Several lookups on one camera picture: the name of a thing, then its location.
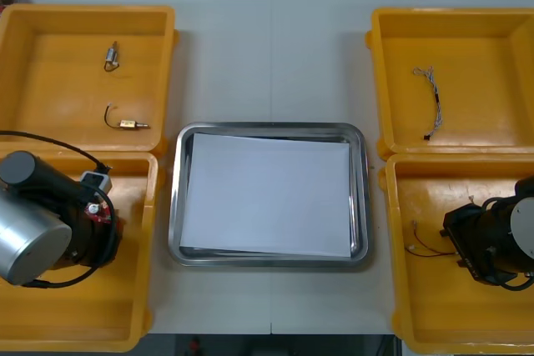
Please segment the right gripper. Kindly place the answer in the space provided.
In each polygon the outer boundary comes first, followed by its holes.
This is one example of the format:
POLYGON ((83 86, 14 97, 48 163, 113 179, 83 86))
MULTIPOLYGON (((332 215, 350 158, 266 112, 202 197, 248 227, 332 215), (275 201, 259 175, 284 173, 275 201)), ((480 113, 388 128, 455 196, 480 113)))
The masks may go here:
POLYGON ((468 203, 445 214, 442 236, 452 242, 461 260, 458 265, 467 268, 472 277, 486 276, 484 238, 478 228, 482 207, 468 203))

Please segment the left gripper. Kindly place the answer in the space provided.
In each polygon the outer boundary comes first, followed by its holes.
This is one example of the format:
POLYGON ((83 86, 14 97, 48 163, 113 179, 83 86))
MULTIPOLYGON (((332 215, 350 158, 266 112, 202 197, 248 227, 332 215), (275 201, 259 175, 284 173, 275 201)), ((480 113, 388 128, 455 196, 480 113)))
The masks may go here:
POLYGON ((107 205, 87 205, 83 212, 76 213, 71 224, 70 261, 79 265, 106 265, 118 252, 123 236, 123 220, 116 217, 113 245, 106 251, 111 239, 112 216, 107 205))

